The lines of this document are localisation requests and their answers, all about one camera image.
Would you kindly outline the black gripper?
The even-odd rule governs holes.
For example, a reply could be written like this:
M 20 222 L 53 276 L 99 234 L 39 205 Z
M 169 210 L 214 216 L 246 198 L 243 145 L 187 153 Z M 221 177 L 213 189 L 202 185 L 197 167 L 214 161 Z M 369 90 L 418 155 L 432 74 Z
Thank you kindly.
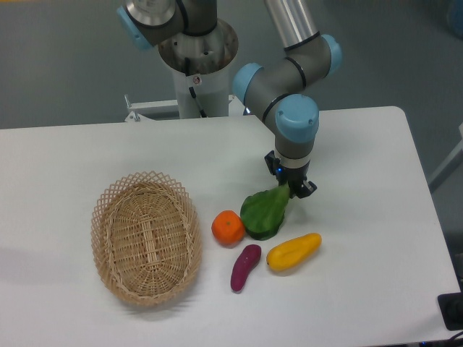
M 317 190 L 318 187 L 312 181 L 306 181 L 308 163 L 299 168 L 288 168 L 280 164 L 273 150 L 264 157 L 264 160 L 271 175 L 276 177 L 279 186 L 285 184 L 289 186 L 291 198 L 303 199 Z

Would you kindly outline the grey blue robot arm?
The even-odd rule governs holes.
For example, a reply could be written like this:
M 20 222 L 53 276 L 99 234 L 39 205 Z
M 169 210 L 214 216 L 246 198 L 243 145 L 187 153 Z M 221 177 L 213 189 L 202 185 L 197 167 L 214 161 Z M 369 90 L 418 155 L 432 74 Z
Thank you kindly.
M 285 57 L 271 68 L 247 64 L 234 77 L 238 37 L 215 1 L 126 1 L 116 13 L 132 42 L 157 48 L 171 70 L 181 118 L 226 116 L 235 96 L 275 137 L 270 173 L 304 198 L 316 189 L 307 171 L 319 127 L 318 105 L 304 91 L 340 67 L 342 50 L 319 32 L 306 1 L 267 1 L 266 9 Z

